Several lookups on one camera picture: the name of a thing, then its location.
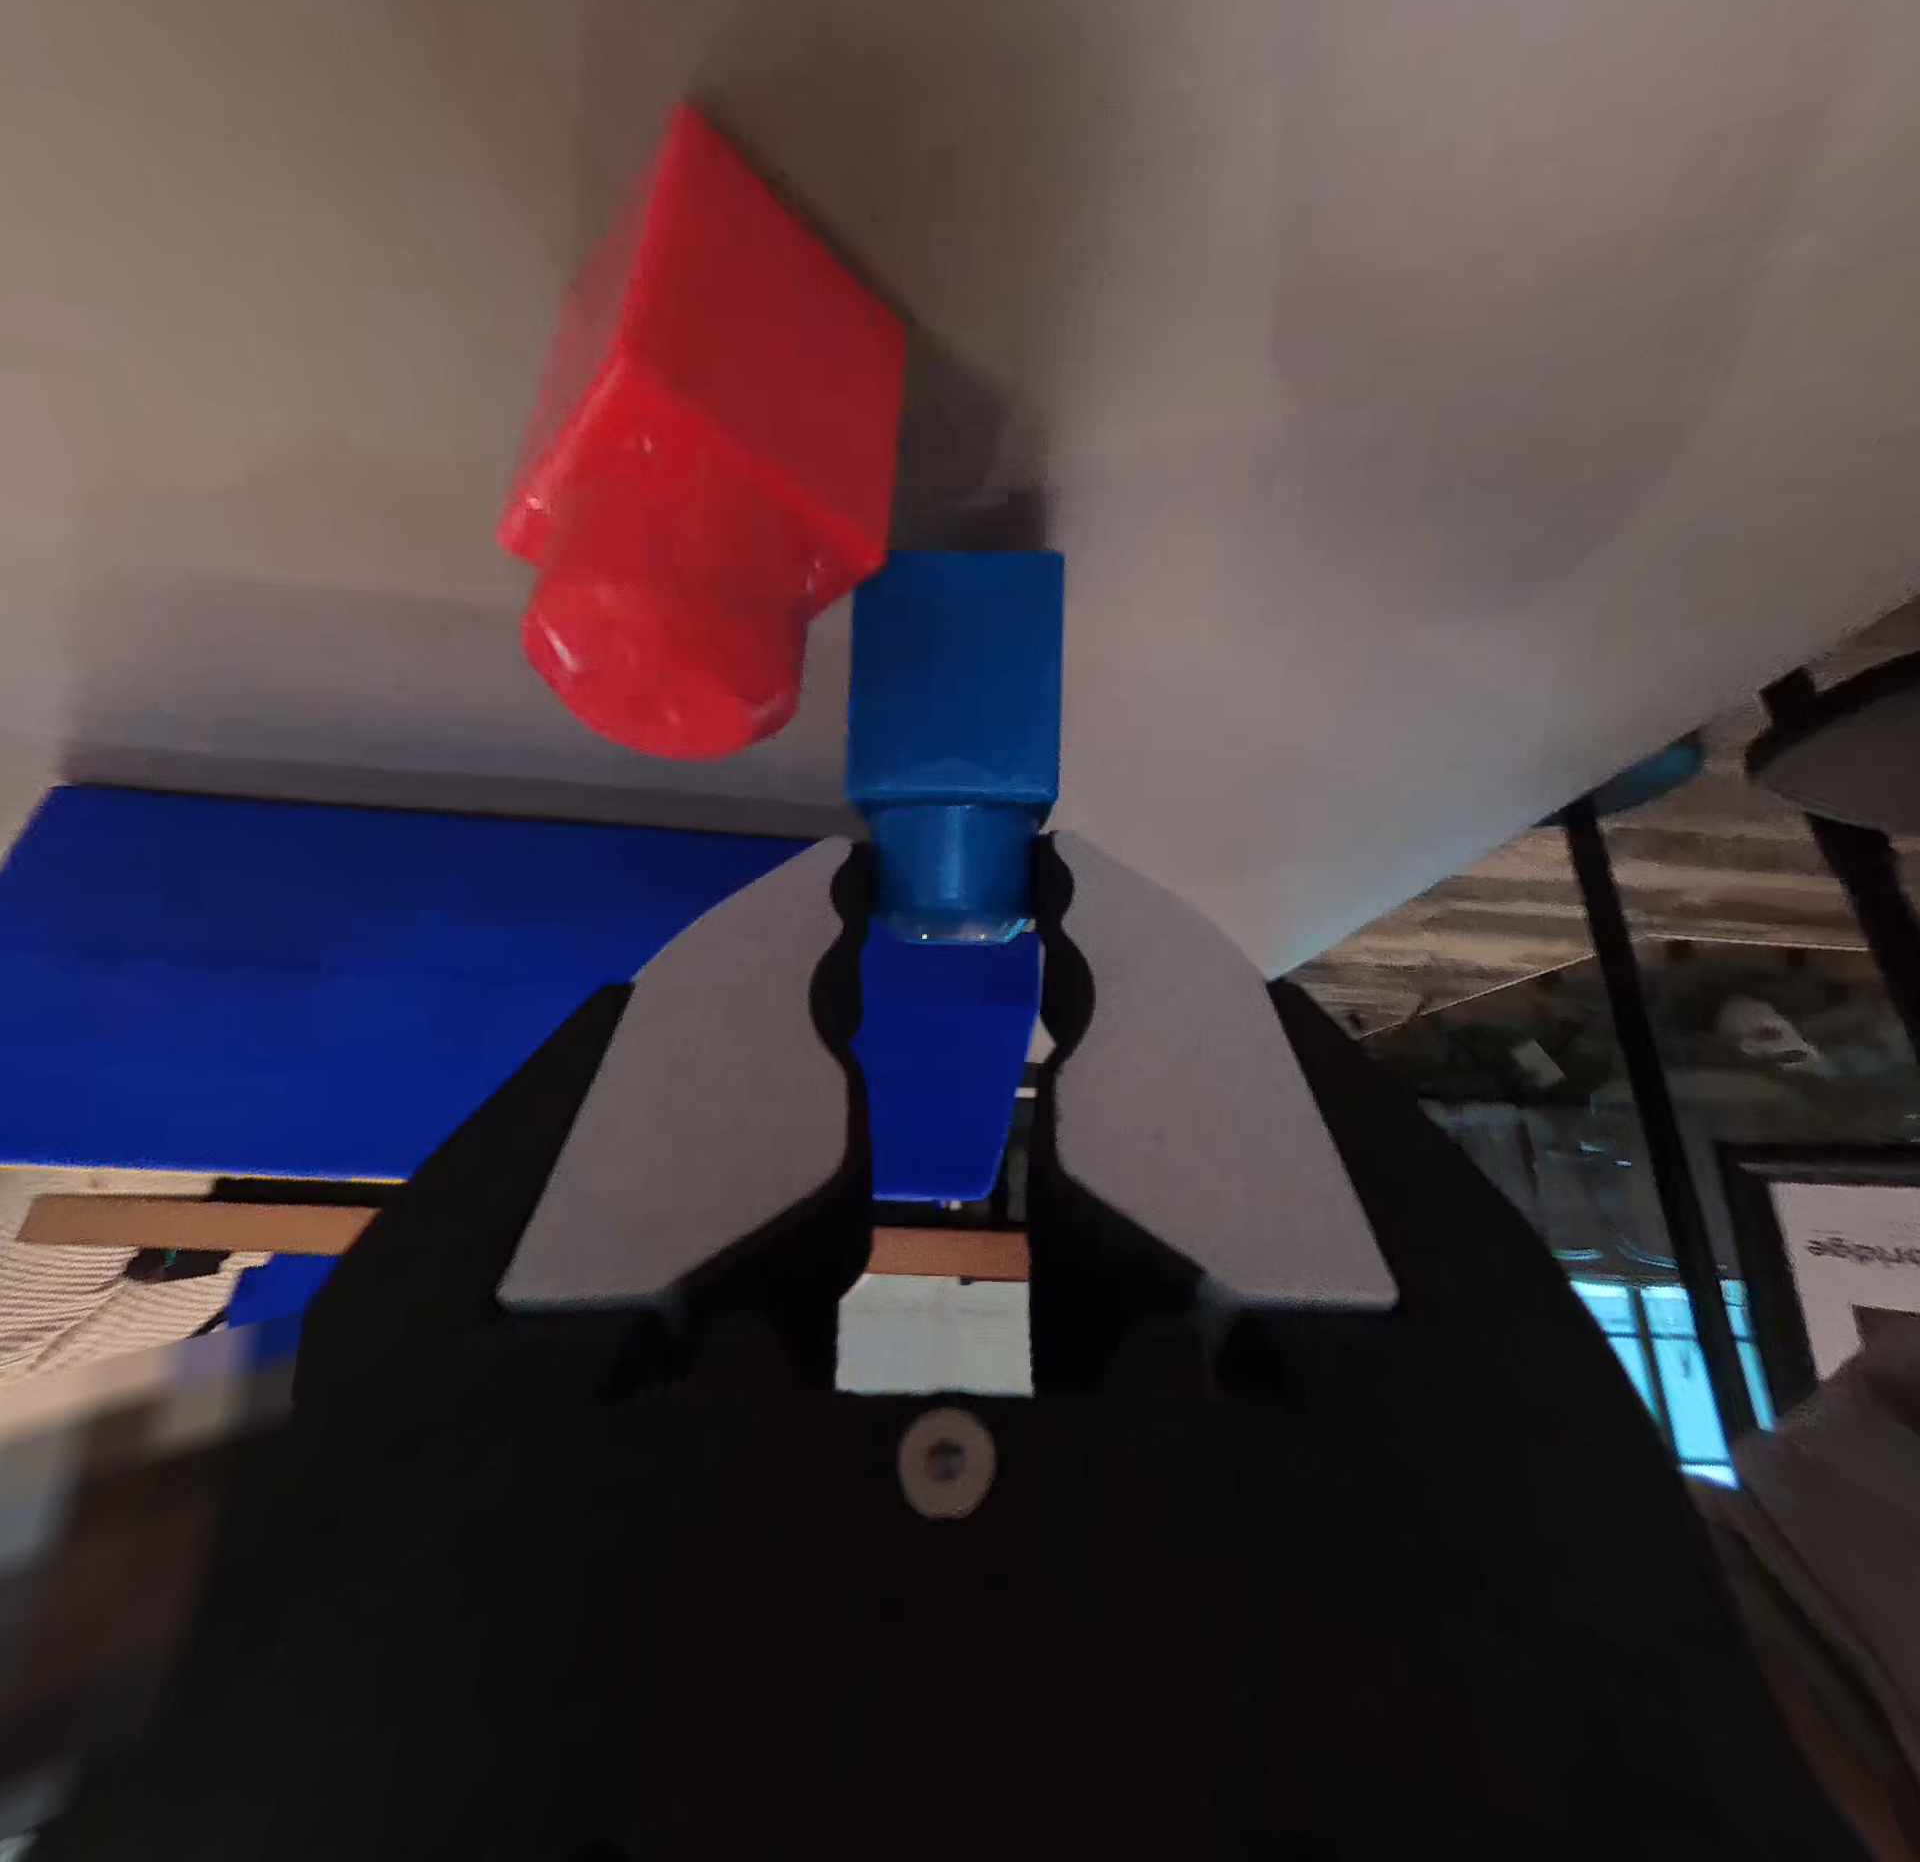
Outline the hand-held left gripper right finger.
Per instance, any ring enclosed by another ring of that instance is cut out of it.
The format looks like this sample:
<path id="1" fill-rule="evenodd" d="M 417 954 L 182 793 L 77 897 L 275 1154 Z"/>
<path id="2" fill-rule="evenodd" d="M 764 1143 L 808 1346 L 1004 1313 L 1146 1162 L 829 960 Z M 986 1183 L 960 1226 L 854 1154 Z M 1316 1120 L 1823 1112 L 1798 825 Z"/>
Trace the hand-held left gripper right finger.
<path id="1" fill-rule="evenodd" d="M 1261 964 L 1081 835 L 1037 842 L 1052 1162 L 1245 1305 L 1386 1313 L 1399 1288 Z"/>

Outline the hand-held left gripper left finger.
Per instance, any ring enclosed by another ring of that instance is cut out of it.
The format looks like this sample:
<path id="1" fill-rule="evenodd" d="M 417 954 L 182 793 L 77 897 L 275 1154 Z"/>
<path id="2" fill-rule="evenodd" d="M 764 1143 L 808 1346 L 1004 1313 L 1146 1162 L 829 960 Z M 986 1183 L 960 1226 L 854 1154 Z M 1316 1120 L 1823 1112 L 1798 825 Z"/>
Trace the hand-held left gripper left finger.
<path id="1" fill-rule="evenodd" d="M 870 1162 L 848 1038 L 818 984 L 857 934 L 826 838 L 716 902 L 636 974 L 498 1279 L 520 1317 L 649 1305 L 848 1202 Z"/>

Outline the blue plastic bin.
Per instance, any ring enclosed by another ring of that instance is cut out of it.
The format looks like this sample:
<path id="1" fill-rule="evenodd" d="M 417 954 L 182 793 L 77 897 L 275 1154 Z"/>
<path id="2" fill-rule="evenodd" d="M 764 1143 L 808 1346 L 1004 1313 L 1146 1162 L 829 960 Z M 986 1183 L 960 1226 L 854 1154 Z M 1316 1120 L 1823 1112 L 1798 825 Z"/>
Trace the blue plastic bin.
<path id="1" fill-rule="evenodd" d="M 246 1329 L 275 1321 L 280 1317 L 298 1320 L 317 1291 L 336 1268 L 336 1255 L 321 1252 L 275 1252 L 259 1268 L 248 1268 L 235 1282 L 222 1321 L 227 1329 Z"/>
<path id="2" fill-rule="evenodd" d="M 2 1165 L 405 1181 L 604 984 L 809 842 L 67 784 L 2 860 Z M 1038 942 L 829 963 L 873 1194 L 983 1196 Z"/>

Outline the blue toy block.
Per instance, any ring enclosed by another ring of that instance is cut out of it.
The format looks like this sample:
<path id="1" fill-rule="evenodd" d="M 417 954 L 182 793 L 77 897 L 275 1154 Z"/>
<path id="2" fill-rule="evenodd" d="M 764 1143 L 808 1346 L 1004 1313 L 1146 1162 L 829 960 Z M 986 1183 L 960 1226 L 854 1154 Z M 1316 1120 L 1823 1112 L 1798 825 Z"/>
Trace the blue toy block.
<path id="1" fill-rule="evenodd" d="M 899 942 L 1004 945 L 1059 793 L 1059 553 L 893 553 L 854 592 L 844 793 Z"/>

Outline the red toy block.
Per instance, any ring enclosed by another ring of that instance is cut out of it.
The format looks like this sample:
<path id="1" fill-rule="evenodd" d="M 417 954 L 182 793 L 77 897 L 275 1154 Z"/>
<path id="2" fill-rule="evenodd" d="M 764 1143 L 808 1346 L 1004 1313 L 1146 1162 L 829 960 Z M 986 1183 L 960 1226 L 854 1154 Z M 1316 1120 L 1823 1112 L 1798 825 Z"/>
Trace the red toy block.
<path id="1" fill-rule="evenodd" d="M 905 321 L 691 101 L 552 328 L 492 543 L 520 645 L 598 739 L 719 761 L 796 713 L 885 556 Z"/>

